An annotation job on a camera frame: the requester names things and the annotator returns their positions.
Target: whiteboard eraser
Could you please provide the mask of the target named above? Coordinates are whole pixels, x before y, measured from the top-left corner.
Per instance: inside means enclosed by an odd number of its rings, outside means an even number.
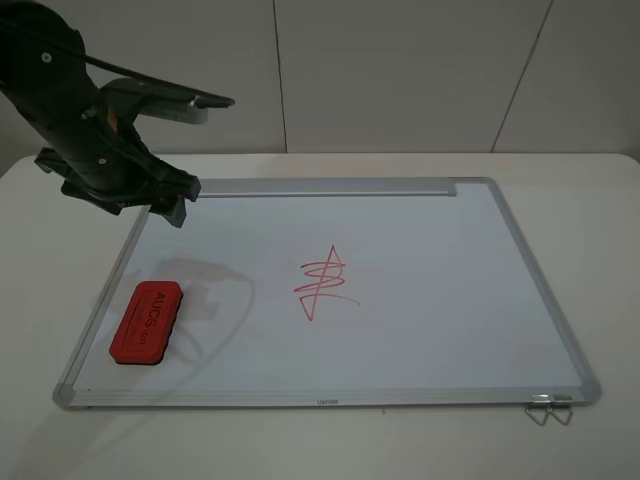
[[[169,344],[182,289],[176,282],[142,282],[129,301],[109,354],[121,365],[156,365]]]

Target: red scribble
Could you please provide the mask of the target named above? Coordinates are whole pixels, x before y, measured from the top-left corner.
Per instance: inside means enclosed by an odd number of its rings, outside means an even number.
[[[307,277],[318,278],[319,280],[316,283],[309,283],[294,290],[294,292],[296,293],[311,291],[313,292],[309,295],[303,295],[300,297],[300,305],[302,305],[304,313],[307,315],[307,318],[310,322],[313,321],[316,313],[316,303],[318,302],[318,297],[342,298],[344,300],[349,300],[350,302],[360,305],[360,302],[357,302],[353,298],[343,297],[342,295],[335,295],[333,293],[320,293],[320,290],[339,287],[340,285],[345,283],[345,279],[342,278],[342,272],[344,270],[345,264],[342,263],[342,260],[340,260],[335,245],[331,245],[329,256],[327,257],[327,260],[325,262],[305,263],[304,265],[300,265],[300,268],[308,268],[313,266],[317,266],[317,268],[313,268],[307,272],[304,272],[304,274]],[[307,308],[307,305],[305,304],[305,300],[309,298],[313,299],[313,302],[311,303],[311,310],[309,310]]]

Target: tabletop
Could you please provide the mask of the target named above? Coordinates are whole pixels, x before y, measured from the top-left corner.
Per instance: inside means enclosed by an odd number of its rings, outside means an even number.
[[[174,155],[201,178],[486,176],[504,193],[603,390],[570,426],[516,407],[65,412],[51,392],[138,209],[0,178],[0,478],[640,476],[640,166],[607,154]]]

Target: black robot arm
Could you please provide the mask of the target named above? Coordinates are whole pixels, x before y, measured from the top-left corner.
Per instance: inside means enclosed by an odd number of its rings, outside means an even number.
[[[86,63],[130,78],[99,89]],[[36,163],[64,177],[64,195],[115,215],[150,205],[176,227],[200,182],[152,155],[133,121],[141,114],[203,123],[208,108],[235,103],[89,57],[77,31],[25,0],[0,0],[0,91],[51,146]]]

